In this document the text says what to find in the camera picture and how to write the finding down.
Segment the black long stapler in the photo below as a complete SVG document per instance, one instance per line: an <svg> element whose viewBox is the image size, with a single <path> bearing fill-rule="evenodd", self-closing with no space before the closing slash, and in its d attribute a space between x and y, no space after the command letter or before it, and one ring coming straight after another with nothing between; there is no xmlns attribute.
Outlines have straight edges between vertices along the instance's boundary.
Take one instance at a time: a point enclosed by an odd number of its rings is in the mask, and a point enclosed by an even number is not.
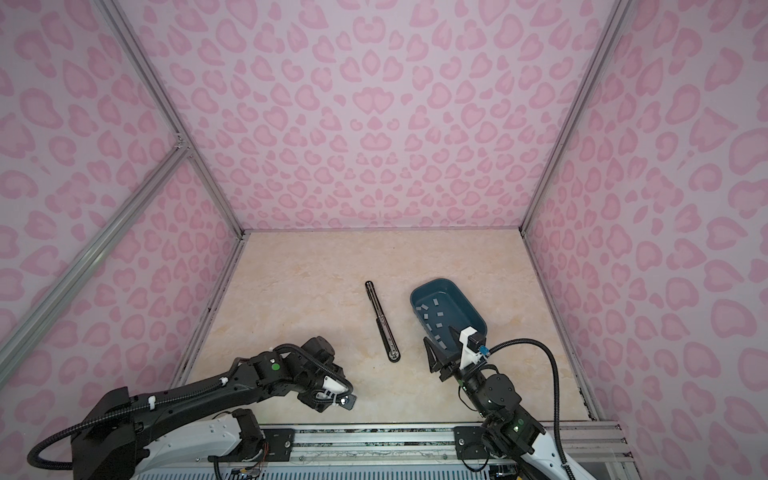
<svg viewBox="0 0 768 480"><path fill-rule="evenodd" d="M390 362L397 363L401 360L401 352L382 308L374 283L366 281L365 289L376 316L377 328L379 329L387 357Z"/></svg>

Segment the light blue mini stapler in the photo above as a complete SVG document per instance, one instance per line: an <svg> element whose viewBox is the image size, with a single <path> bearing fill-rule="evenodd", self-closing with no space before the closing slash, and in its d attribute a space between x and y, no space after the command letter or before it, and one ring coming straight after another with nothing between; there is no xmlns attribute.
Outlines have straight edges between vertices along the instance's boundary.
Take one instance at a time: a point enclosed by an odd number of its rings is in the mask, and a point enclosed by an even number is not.
<svg viewBox="0 0 768 480"><path fill-rule="evenodd" d="M354 408L356 400L357 400L357 397L354 394L349 393L344 396L338 396L336 398L336 404L339 407L350 411Z"/></svg>

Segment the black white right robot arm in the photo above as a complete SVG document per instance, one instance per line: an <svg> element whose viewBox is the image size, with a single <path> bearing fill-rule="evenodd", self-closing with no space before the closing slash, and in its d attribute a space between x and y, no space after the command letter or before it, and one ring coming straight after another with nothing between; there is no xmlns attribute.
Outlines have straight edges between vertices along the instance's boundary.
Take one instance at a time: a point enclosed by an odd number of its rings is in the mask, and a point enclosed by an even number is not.
<svg viewBox="0 0 768 480"><path fill-rule="evenodd" d="M468 470L479 473L493 459L509 460L519 472L533 479L592 479L594 475L568 455L560 431L560 378L556 359L542 342L530 338L504 341L491 348L486 337L472 327L452 330L461 351L452 356L426 336L423 343L429 369L441 381L453 378L464 404L483 419L479 427L459 427L455 431L456 457ZM522 405L510 377L488 359L501 350L517 345L533 346L544 352L552 373L553 427L546 429Z"/></svg>

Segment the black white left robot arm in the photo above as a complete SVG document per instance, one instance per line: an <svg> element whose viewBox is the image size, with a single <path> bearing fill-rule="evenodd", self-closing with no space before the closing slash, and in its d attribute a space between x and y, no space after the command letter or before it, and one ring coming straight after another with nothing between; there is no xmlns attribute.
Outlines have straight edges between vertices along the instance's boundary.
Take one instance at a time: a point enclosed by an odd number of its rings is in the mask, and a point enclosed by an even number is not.
<svg viewBox="0 0 768 480"><path fill-rule="evenodd" d="M76 479L129 479L146 466L151 444L198 421L228 412L234 443L205 443L202 455L214 467L260 462L268 442L249 407L294 392L310 409L353 408L356 397L335 352L321 336L303 346L282 344L254 357L237 357L221 374L153 393L130 395L124 387L105 394L80 423L39 441L27 454L37 469L69 471Z"/></svg>

